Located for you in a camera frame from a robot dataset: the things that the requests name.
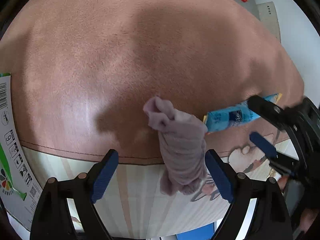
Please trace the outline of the blue slim snack pack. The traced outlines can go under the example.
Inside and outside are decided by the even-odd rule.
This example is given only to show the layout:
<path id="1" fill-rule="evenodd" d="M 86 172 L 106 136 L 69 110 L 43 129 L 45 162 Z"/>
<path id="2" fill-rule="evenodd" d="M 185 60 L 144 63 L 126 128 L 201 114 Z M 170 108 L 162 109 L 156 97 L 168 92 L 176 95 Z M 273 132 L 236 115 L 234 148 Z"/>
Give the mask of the blue slim snack pack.
<path id="1" fill-rule="evenodd" d="M 208 112 L 203 117 L 208 133 L 223 131 L 230 127 L 245 125 L 260 116 L 249 109 L 248 101 L 220 110 Z"/>

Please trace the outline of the lilac towel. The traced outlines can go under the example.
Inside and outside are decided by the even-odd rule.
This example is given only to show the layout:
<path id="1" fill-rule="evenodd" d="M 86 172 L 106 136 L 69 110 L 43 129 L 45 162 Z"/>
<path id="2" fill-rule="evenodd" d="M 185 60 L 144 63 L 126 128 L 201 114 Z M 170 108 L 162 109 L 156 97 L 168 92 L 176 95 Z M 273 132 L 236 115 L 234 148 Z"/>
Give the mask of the lilac towel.
<path id="1" fill-rule="evenodd" d="M 160 191 L 169 196 L 176 192 L 195 193 L 207 176 L 204 163 L 207 126 L 196 116 L 175 109 L 169 100 L 155 96 L 144 107 L 148 125 L 158 132 L 159 148 L 165 171 Z"/>

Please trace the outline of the brown cardboard box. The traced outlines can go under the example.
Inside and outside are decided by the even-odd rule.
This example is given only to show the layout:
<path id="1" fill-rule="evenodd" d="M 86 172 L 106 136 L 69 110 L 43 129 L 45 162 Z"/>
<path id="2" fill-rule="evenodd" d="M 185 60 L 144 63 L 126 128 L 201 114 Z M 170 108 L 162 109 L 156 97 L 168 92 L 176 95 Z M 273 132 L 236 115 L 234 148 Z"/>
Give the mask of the brown cardboard box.
<path id="1" fill-rule="evenodd" d="M 28 231 L 42 193 L 20 145 L 11 104 L 11 75 L 1 74 L 1 199 L 6 210 Z"/>

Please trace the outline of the pink plush rug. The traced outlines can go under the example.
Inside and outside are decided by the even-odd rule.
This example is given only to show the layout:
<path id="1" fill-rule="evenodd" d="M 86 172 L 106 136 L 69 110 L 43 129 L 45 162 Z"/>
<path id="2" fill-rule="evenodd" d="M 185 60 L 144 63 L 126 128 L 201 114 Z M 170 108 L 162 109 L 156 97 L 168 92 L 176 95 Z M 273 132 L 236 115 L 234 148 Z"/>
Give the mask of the pink plush rug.
<path id="1" fill-rule="evenodd" d="M 202 118 L 252 95 L 298 103 L 304 82 L 280 42 L 234 0 L 30 0 L 1 39 L 22 146 L 160 164 L 144 103 Z"/>

